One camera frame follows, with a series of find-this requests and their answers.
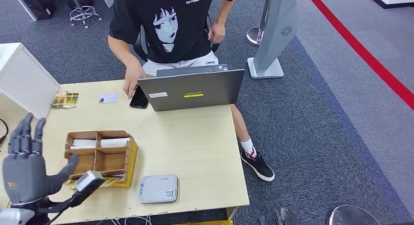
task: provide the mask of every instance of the metal base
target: metal base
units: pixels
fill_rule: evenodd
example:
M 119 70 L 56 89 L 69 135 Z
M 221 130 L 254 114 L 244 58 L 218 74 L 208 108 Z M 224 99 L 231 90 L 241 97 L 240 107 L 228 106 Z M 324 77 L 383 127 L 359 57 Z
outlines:
M 256 47 L 259 47 L 260 43 L 258 42 L 259 38 L 259 27 L 251 28 L 246 33 L 247 41 Z
M 327 219 L 327 225 L 380 225 L 367 211 L 354 205 L 335 208 Z
M 69 16 L 70 16 L 70 23 L 71 23 L 70 25 L 71 26 L 75 25 L 73 20 L 76 20 L 76 21 L 82 21 L 85 28 L 89 28 L 89 26 L 86 25 L 85 20 L 87 18 L 90 18 L 91 16 L 97 16 L 98 21 L 102 20 L 102 18 L 99 17 L 99 15 L 96 13 L 95 8 L 92 7 L 92 6 L 82 6 L 80 8 L 76 8 L 76 9 L 74 9 L 70 12 Z
M 247 58 L 247 64 L 252 79 L 280 78 L 284 76 L 282 67 L 277 58 L 264 73 L 257 73 L 256 68 L 254 67 L 253 58 Z

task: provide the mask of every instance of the laptop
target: laptop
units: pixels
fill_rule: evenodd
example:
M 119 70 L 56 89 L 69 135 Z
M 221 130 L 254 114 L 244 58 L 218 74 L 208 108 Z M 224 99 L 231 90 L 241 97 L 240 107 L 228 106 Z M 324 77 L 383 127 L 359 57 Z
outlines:
M 226 64 L 165 69 L 138 83 L 155 111 L 234 104 L 244 71 Z

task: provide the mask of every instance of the man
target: man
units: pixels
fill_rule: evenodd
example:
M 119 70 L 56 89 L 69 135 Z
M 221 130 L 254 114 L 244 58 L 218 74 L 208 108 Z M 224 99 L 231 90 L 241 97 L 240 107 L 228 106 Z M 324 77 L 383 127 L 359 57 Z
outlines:
M 225 22 L 234 0 L 223 0 L 222 7 L 210 32 L 204 24 L 212 0 L 115 0 L 108 43 L 112 52 L 126 66 L 124 92 L 132 98 L 137 80 L 156 76 L 157 70 L 218 64 L 211 51 L 211 43 L 219 43 L 225 36 Z M 135 44 L 141 25 L 145 29 L 150 50 L 148 62 L 142 67 L 130 52 L 128 44 Z M 245 122 L 236 106 L 231 105 L 238 140 L 244 151 L 242 160 L 265 181 L 272 181 L 274 173 L 257 152 Z

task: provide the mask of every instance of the shoe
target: shoe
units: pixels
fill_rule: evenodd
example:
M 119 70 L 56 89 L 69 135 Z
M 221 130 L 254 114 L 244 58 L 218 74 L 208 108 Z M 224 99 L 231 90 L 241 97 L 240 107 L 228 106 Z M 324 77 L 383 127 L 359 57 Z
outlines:
M 242 160 L 254 170 L 254 173 L 256 173 L 260 179 L 267 182 L 274 180 L 273 170 L 266 164 L 265 160 L 263 160 L 262 154 L 258 151 L 256 151 L 255 159 L 246 156 L 244 151 L 241 152 L 240 156 L 242 157 Z

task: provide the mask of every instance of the red line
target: red line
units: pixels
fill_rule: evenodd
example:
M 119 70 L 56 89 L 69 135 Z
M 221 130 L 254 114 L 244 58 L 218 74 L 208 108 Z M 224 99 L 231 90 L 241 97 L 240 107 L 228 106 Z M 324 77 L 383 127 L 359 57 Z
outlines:
M 387 70 L 339 21 L 321 0 L 311 0 L 321 13 L 328 19 L 338 33 L 348 42 L 356 53 L 371 69 L 412 109 L 414 110 L 414 94 Z

